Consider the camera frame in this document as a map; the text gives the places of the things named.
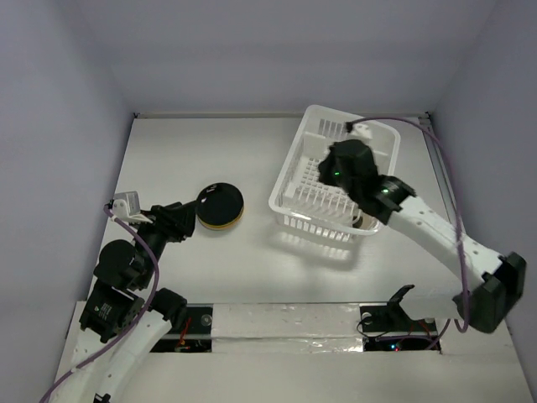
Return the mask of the green plate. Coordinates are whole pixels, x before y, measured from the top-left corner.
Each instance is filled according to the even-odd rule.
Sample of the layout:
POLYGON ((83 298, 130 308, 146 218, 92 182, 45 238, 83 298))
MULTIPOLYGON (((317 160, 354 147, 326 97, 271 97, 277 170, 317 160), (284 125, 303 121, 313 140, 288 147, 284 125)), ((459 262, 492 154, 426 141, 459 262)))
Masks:
POLYGON ((198 222, 203 227, 205 227, 205 228, 207 228, 209 230, 212 230, 212 231, 222 231, 222 230, 227 230, 229 228, 232 228, 232 227, 234 227, 236 224, 238 224, 240 222, 241 218, 242 218, 242 214, 239 214, 229 222, 225 222, 223 224, 216 225, 214 223, 204 221, 201 217, 197 217, 198 222))

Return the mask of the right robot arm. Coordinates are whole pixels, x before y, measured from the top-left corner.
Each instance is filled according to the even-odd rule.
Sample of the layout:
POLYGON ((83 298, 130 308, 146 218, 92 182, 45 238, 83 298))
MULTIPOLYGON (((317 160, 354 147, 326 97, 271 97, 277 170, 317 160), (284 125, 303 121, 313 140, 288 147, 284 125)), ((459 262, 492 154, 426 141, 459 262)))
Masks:
POLYGON ((334 143, 318 171, 320 183, 344 190, 364 213, 414 241, 459 278, 461 291, 452 301, 469 327, 495 332, 521 299, 525 259, 483 246, 434 212, 410 185, 380 174, 363 141, 334 143))

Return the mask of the white plastic dish rack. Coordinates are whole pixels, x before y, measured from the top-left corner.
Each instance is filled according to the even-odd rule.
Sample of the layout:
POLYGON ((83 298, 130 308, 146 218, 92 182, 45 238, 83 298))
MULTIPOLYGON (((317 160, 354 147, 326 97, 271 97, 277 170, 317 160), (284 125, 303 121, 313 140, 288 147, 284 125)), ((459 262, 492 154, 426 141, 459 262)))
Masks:
MULTIPOLYGON (((352 219, 362 212, 340 188, 318 181, 318 164, 335 142, 347 140, 345 123, 359 115, 311 105, 306 108, 293 143, 279 172, 268 204, 278 224, 333 241, 350 242, 383 229, 377 220, 373 230, 352 228, 352 219)), ((373 131, 369 147, 378 171, 392 175, 399 153, 400 134, 379 121, 365 122, 373 131)))

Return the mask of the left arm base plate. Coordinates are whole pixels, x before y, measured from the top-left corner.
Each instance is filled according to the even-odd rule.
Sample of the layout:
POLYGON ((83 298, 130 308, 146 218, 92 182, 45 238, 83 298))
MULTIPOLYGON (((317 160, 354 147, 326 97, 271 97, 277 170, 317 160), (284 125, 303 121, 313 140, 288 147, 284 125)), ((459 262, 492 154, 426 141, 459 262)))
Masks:
POLYGON ((164 335, 151 353, 210 353, 213 305, 189 305, 183 327, 164 335))

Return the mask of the cream floral plate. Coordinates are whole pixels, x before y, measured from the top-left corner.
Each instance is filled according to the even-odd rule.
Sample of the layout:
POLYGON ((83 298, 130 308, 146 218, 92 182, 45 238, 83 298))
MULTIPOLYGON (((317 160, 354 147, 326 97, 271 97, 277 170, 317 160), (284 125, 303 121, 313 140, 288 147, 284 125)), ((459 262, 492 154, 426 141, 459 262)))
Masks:
POLYGON ((355 229, 369 231, 373 230, 376 225, 377 220, 373 217, 368 216, 367 214, 364 214, 363 212, 359 212, 352 219, 352 228, 355 229))

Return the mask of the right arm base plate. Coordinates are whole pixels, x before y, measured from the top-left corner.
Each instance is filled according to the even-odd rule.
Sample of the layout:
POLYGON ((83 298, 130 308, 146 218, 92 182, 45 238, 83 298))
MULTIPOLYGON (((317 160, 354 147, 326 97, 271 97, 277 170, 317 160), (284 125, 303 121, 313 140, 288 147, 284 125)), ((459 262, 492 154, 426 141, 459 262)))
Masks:
POLYGON ((357 332, 364 352, 404 352, 425 351, 440 329, 434 319, 410 319, 399 306, 362 305, 357 332))

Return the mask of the black plate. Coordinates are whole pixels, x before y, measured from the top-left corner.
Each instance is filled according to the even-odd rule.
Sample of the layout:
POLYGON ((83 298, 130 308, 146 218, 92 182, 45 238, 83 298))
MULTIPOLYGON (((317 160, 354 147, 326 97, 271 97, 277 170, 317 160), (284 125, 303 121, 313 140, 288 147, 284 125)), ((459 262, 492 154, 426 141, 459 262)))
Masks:
POLYGON ((242 214, 244 199, 237 187, 217 182, 205 187, 196 199, 202 203, 197 217, 216 225, 231 221, 242 214))

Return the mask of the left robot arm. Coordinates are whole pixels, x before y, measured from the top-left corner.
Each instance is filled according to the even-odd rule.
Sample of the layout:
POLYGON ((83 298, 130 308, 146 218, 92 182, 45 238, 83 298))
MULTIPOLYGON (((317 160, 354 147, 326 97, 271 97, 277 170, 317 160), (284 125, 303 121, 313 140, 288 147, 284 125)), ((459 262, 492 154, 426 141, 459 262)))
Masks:
POLYGON ((67 402, 117 402, 139 365, 168 332, 185 332, 187 300, 159 287, 159 259, 169 243, 191 237, 194 202, 132 208, 116 198, 104 206, 108 218, 133 236, 106 244, 79 323, 77 363, 67 402))

